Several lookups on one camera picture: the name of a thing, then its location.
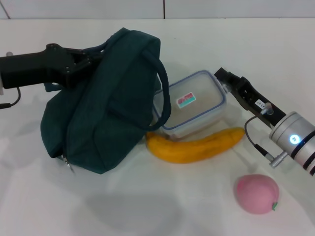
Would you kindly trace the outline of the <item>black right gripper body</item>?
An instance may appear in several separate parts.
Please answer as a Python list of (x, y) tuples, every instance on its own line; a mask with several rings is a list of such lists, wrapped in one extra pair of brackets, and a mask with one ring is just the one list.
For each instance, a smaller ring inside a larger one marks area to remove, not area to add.
[[(231, 79), (231, 93), (239, 102), (239, 104), (247, 111), (258, 116), (258, 118), (267, 126), (272, 128), (282, 118), (286, 116), (281, 109), (275, 106), (267, 98), (261, 95), (251, 83), (245, 77), (232, 76)], [(271, 115), (261, 115), (260, 112), (263, 110), (262, 105), (271, 103), (273, 113)]]

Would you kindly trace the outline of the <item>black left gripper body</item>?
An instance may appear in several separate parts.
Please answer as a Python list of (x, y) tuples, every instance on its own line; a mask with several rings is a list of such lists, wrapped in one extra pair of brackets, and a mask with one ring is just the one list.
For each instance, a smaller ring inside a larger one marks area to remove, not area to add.
[(56, 83), (64, 87), (74, 70), (81, 50), (48, 44), (46, 49), (31, 54), (1, 57), (0, 78), (5, 89)]

